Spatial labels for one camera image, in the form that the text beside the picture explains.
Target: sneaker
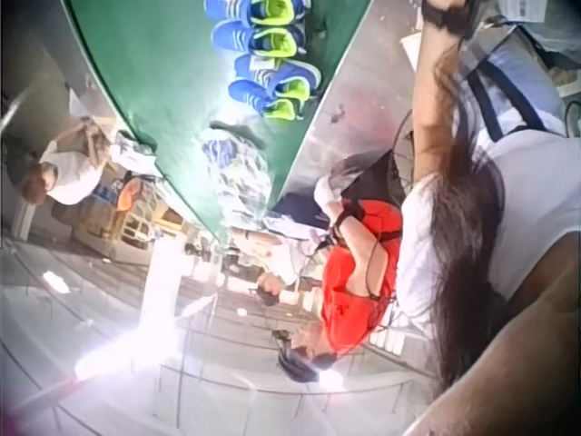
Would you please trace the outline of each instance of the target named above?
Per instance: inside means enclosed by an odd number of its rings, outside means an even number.
[[[305,0],[204,0],[206,15],[216,20],[241,21],[254,25],[289,25],[308,11]]]
[[[260,58],[244,54],[234,62],[236,76],[252,80],[265,90],[270,98],[296,98],[306,102],[320,85],[320,71],[313,65],[295,60],[267,59],[272,68],[261,67]]]
[[[266,90],[250,80],[237,80],[228,87],[230,97],[251,106],[263,118],[301,119],[302,105],[290,98],[270,98]]]
[[[293,57],[304,52],[305,35],[298,26],[244,27],[240,21],[223,21],[212,32],[215,46],[268,57]]]

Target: white paper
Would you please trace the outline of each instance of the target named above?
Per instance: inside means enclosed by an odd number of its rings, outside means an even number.
[[[547,0],[500,0],[500,12],[510,21],[544,23]]]
[[[416,71],[418,69],[418,59],[419,59],[419,45],[421,44],[421,32],[416,34],[406,36],[400,41],[403,44],[403,49],[408,55],[411,67]]]
[[[251,71],[259,71],[259,70],[274,70],[276,69],[276,59],[273,57],[263,57],[253,55],[251,57]]]

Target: price tag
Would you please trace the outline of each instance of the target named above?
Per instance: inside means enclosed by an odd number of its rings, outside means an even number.
[[[276,69],[276,59],[273,57],[257,56],[254,54],[251,57],[251,71],[257,70],[275,70]]]
[[[547,0],[500,0],[500,12],[510,21],[544,23]]]

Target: white short-sleeve shirt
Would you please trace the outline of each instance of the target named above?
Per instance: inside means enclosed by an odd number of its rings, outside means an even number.
[[[505,189],[488,279],[508,300],[556,241],[581,231],[581,140],[526,130],[487,152]],[[435,177],[417,183],[403,203],[396,285],[402,311],[428,336],[434,333],[430,309],[439,275],[429,236]]]
[[[56,184],[47,194],[62,204],[77,204],[91,194],[99,183],[103,168],[95,168],[87,156],[79,152],[56,151],[56,142],[48,144],[40,163],[50,163],[58,170]]]

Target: ceiling light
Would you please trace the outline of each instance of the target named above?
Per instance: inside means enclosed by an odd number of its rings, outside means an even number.
[[[328,391],[342,391],[343,376],[334,370],[320,372],[319,385]]]
[[[52,271],[45,272],[43,279],[58,293],[69,293],[71,291],[64,280]]]

